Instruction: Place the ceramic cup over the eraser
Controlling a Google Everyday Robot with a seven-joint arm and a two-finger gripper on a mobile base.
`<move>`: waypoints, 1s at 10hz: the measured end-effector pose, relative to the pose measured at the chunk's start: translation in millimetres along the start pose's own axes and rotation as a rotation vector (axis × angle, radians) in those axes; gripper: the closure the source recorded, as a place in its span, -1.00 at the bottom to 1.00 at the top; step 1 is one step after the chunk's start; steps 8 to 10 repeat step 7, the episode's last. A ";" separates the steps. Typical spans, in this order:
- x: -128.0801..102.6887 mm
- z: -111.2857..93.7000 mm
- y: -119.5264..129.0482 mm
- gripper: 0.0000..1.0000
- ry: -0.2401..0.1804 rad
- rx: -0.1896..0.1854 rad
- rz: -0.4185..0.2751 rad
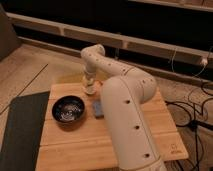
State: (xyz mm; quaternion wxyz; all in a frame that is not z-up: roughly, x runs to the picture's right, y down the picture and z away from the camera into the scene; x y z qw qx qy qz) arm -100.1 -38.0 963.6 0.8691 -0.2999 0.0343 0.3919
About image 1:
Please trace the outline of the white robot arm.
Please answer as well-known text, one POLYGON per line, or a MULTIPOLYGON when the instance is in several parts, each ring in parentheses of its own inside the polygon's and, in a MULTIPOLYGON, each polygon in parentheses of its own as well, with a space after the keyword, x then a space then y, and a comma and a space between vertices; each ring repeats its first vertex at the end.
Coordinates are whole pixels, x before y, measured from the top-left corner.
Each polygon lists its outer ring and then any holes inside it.
POLYGON ((159 154, 141 104, 156 93, 149 73, 105 56, 101 44, 81 50, 85 61, 84 91, 93 94, 97 69, 112 75, 100 90, 102 112, 121 171, 167 171, 159 154))

